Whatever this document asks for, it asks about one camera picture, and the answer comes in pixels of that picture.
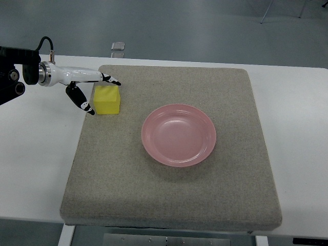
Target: yellow sponge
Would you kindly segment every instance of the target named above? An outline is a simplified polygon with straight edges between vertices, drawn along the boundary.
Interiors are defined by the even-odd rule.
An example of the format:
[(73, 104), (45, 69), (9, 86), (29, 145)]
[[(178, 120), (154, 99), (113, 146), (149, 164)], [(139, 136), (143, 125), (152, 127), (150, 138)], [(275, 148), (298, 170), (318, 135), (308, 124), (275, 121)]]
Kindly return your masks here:
[(118, 114), (121, 96), (118, 86), (96, 86), (93, 103), (97, 114)]

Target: pink bowl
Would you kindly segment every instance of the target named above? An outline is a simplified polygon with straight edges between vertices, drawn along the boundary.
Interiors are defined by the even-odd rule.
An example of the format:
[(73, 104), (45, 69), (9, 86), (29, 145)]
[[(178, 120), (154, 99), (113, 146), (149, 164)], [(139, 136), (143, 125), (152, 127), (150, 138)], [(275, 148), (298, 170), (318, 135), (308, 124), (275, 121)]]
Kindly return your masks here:
[(158, 162), (189, 167), (205, 160), (216, 142), (215, 127), (199, 109), (170, 104), (153, 111), (141, 130), (145, 150)]

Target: metal base plate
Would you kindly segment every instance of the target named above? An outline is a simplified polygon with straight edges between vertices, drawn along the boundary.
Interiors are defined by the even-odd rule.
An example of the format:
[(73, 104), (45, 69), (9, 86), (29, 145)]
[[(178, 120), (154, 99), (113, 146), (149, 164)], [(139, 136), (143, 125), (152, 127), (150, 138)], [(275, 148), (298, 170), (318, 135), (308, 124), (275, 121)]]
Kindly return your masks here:
[(102, 246), (230, 246), (229, 239), (104, 234)]
[(116, 42), (112, 44), (112, 50), (124, 50), (125, 43)]

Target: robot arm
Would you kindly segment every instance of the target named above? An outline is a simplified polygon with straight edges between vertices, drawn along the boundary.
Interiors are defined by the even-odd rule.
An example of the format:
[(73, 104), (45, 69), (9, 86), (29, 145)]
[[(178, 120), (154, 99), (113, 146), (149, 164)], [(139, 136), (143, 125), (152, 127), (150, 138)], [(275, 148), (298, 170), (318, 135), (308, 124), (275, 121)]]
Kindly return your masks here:
[[(39, 49), (45, 39), (51, 45), (50, 61), (41, 61)], [(86, 97), (77, 83), (95, 83), (106, 81), (120, 86), (120, 82), (114, 77), (99, 71), (87, 68), (58, 67), (54, 62), (53, 45), (51, 39), (43, 37), (36, 50), (17, 49), (0, 46), (0, 105), (23, 95), (25, 85), (19, 82), (19, 72), (15, 64), (23, 65), (23, 78), (26, 84), (41, 86), (53, 86), (57, 83), (66, 85), (66, 93), (71, 100), (81, 109), (94, 115)]]

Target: small silver object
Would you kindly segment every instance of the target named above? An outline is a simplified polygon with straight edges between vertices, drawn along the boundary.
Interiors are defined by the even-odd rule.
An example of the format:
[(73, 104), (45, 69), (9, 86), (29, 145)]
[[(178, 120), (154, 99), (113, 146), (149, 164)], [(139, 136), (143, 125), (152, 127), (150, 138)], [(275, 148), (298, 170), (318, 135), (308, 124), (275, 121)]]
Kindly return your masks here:
[(112, 50), (124, 50), (125, 43), (116, 42), (112, 44)]
[(51, 62), (52, 64), (56, 64), (56, 62), (55, 62), (55, 51), (54, 50), (50, 50), (49, 62)]
[(9, 73), (9, 77), (11, 78), (11, 80), (13, 81), (17, 81), (19, 79), (19, 75), (18, 73), (15, 71), (15, 70), (12, 70), (10, 73)]

